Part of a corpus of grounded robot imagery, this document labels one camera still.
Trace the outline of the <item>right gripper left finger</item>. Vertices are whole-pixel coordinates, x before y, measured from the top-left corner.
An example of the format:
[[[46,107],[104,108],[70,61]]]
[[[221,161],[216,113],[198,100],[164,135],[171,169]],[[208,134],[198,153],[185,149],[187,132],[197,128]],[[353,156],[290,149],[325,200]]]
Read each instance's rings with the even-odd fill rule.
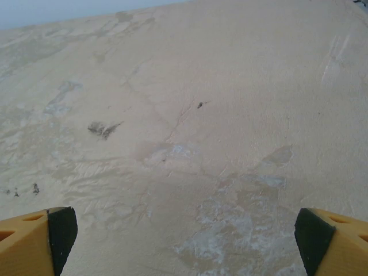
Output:
[[[78,234],[72,207],[1,221],[1,275],[60,275]]]

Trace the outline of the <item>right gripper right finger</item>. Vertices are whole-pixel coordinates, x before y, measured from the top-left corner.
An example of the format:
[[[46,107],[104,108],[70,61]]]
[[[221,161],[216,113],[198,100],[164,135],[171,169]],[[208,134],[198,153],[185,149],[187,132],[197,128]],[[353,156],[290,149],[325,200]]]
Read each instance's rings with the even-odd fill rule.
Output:
[[[367,275],[367,222],[300,209],[294,236],[308,275]]]

